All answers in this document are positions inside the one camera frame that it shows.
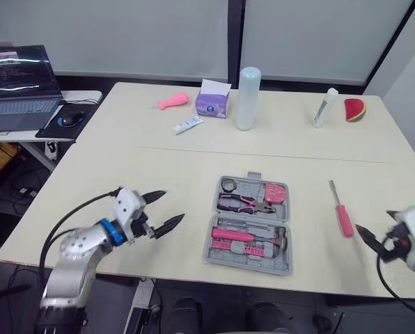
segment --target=white tube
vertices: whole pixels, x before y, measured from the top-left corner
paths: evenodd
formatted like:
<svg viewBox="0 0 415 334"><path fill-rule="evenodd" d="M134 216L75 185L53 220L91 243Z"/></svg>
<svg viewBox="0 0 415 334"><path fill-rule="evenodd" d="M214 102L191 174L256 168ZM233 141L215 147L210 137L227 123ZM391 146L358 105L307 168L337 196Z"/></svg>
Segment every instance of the white tube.
<svg viewBox="0 0 415 334"><path fill-rule="evenodd" d="M333 108L333 104L336 101L338 94L339 92L334 88L330 88L328 90L324 100L319 107L318 113L316 113L316 116L314 117L314 127L323 126L325 120L331 115L331 109Z"/></svg>

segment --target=laptop keyboard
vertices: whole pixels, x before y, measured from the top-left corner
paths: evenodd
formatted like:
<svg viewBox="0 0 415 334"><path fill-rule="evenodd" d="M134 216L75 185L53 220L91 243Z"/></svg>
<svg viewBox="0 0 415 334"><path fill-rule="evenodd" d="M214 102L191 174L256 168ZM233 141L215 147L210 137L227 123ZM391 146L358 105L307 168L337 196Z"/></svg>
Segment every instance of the laptop keyboard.
<svg viewBox="0 0 415 334"><path fill-rule="evenodd" d="M0 115L49 113L58 100L4 101L0 102Z"/></svg>

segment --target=hammer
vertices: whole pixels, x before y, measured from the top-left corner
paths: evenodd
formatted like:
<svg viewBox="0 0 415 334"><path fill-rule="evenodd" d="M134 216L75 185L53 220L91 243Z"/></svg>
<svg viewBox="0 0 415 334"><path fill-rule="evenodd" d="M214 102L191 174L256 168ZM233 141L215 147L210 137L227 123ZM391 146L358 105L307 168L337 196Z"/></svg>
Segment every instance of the hammer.
<svg viewBox="0 0 415 334"><path fill-rule="evenodd" d="M274 239L264 238L264 237L257 237L254 234L245 233L245 232L238 232L238 231L229 231L229 230L221 230L219 228L212 229L212 237L217 239L227 239L227 240L235 240L235 241L243 241L243 242L253 242L253 241L262 241L262 242L270 242L277 247L277 251L274 252L275 255L280 255L286 250L286 229L285 228L276 228L276 237Z"/></svg>

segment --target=watermelon slice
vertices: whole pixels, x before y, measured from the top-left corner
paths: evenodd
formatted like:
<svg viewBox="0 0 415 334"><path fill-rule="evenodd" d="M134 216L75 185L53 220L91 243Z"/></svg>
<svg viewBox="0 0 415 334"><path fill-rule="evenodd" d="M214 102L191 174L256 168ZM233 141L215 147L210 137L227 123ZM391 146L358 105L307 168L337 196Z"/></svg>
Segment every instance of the watermelon slice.
<svg viewBox="0 0 415 334"><path fill-rule="evenodd" d="M347 112L347 122L358 122L366 114L366 104L360 99L346 99L345 111Z"/></svg>

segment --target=laptop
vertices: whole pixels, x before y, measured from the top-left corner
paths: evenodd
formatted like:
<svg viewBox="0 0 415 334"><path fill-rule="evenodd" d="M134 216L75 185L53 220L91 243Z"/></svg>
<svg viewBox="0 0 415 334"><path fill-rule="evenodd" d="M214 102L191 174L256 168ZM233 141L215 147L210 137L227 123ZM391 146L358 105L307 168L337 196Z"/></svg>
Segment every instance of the laptop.
<svg viewBox="0 0 415 334"><path fill-rule="evenodd" d="M39 130L62 100L43 45L0 47L0 131Z"/></svg>

